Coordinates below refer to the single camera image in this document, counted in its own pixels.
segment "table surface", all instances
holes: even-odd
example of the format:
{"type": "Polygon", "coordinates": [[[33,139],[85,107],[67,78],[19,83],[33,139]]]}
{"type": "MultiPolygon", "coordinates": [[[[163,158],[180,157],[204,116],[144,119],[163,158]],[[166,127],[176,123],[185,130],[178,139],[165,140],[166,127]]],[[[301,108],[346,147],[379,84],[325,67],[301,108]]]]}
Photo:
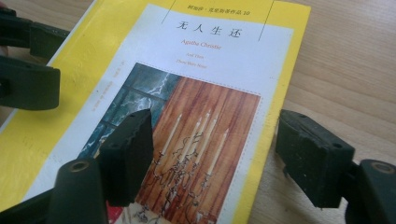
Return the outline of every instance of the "table surface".
{"type": "MultiPolygon", "coordinates": [[[[71,30],[92,0],[2,0],[20,17],[71,30]]],[[[354,161],[396,161],[396,2],[291,0],[312,7],[284,104],[356,148],[354,161]]],[[[27,50],[10,56],[37,60],[27,50]]],[[[0,118],[9,109],[0,108],[0,118]]],[[[271,148],[249,223],[344,223],[315,208],[271,148]]]]}

